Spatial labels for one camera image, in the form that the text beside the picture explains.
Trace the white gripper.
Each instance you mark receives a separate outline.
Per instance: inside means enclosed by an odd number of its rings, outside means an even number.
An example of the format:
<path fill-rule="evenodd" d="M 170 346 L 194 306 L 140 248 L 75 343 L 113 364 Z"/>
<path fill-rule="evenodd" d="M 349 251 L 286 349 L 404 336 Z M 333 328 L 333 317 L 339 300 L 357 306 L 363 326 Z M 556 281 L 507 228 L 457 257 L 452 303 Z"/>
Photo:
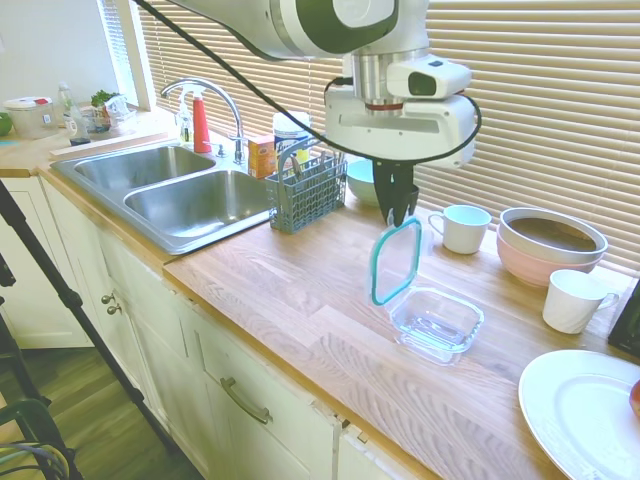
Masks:
<path fill-rule="evenodd" d="M 346 153 L 392 161 L 426 158 L 436 168 L 459 168 L 475 152 L 476 108 L 453 95 L 445 100 L 412 100 L 396 113 L 373 114 L 352 92 L 326 94 L 326 138 Z M 399 227 L 413 206 L 413 166 L 373 163 L 376 198 L 385 223 L 393 210 Z"/>

